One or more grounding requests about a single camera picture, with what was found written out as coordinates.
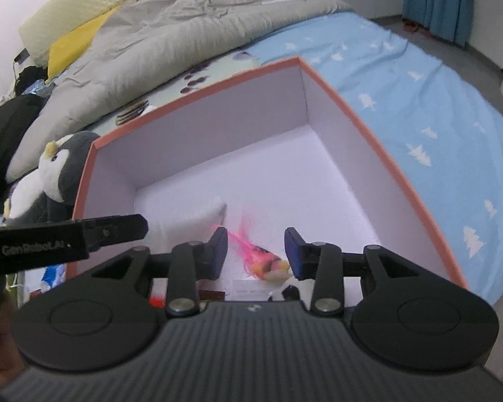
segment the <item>white tissue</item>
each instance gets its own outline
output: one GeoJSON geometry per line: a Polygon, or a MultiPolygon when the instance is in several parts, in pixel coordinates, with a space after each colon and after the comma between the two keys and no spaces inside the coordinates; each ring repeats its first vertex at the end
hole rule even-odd
{"type": "Polygon", "coordinates": [[[226,210],[227,204],[220,197],[197,205],[193,210],[171,209],[164,217],[148,219],[149,232],[143,244],[152,254],[162,254],[181,243],[207,242],[214,227],[224,223],[226,210]]]}

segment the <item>white tree pattern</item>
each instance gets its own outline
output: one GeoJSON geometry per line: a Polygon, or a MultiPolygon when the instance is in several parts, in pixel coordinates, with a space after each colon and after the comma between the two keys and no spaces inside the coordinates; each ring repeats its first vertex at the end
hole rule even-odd
{"type": "Polygon", "coordinates": [[[464,227],[464,243],[469,250],[469,257],[473,257],[484,246],[484,242],[479,240],[479,236],[475,234],[475,230],[469,226],[464,227]]]}
{"type": "Polygon", "coordinates": [[[481,125],[480,122],[476,122],[475,124],[473,124],[473,127],[477,128],[477,130],[479,130],[481,133],[486,133],[486,130],[484,129],[484,127],[481,125]]]}
{"type": "Polygon", "coordinates": [[[373,111],[376,110],[374,108],[374,106],[377,104],[377,102],[373,101],[373,99],[371,98],[371,96],[368,93],[360,93],[358,95],[358,98],[361,101],[361,104],[364,109],[366,109],[367,107],[370,107],[373,111]]]}
{"type": "Polygon", "coordinates": [[[437,139],[438,134],[435,131],[432,131],[432,128],[427,127],[425,130],[421,130],[422,134],[426,134],[431,139],[437,139]]]}
{"type": "Polygon", "coordinates": [[[410,150],[408,154],[414,157],[419,163],[421,163],[423,166],[432,166],[430,157],[428,156],[427,153],[425,153],[422,145],[419,145],[418,147],[414,148],[412,145],[409,145],[407,143],[406,146],[410,150]]]}
{"type": "Polygon", "coordinates": [[[412,77],[414,81],[419,81],[419,79],[423,77],[422,74],[418,74],[415,71],[408,71],[408,75],[412,77]]]}
{"type": "Polygon", "coordinates": [[[486,208],[491,219],[494,218],[494,216],[497,214],[497,210],[495,209],[494,204],[492,204],[492,201],[490,201],[489,199],[484,200],[484,208],[486,208]]]}

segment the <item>pillow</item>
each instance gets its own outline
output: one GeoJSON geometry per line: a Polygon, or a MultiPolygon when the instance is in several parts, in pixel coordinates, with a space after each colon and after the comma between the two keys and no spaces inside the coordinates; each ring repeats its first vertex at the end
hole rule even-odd
{"type": "Polygon", "coordinates": [[[48,80],[46,83],[61,74],[71,63],[83,55],[90,47],[91,41],[98,30],[108,17],[118,9],[119,6],[116,6],[112,10],[88,21],[67,35],[60,37],[50,46],[48,80]]]}

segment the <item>person's hand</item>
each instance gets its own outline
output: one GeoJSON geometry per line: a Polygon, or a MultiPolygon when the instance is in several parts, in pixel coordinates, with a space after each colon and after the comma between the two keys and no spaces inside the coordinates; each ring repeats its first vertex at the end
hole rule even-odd
{"type": "Polygon", "coordinates": [[[9,297],[0,305],[0,387],[9,383],[24,368],[11,334],[14,306],[9,297]]]}

